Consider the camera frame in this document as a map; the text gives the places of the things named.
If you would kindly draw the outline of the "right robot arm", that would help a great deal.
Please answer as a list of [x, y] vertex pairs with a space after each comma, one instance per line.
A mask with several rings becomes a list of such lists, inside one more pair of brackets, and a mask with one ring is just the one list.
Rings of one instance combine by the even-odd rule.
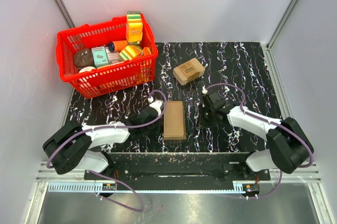
[[201, 100], [201, 128], [227, 124], [249, 131], [268, 144], [267, 150], [253, 152], [242, 162], [242, 178], [251, 180], [259, 171], [274, 168], [291, 174], [306, 160], [313, 160], [313, 146], [297, 120], [262, 116], [244, 106], [227, 103], [216, 91], [203, 91]]

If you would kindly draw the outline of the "kitchen scouring pads pack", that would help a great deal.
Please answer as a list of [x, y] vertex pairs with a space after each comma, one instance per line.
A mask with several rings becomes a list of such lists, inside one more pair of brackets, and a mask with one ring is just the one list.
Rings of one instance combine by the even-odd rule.
[[173, 75], [180, 85], [186, 85], [199, 77], [205, 72], [204, 66], [197, 58], [193, 58], [173, 69]]

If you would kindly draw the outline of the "brown cardboard box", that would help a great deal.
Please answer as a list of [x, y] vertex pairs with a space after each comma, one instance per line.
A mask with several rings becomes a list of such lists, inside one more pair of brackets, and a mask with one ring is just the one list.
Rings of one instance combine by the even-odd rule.
[[182, 101], [168, 101], [164, 112], [164, 140], [186, 140], [185, 110]]

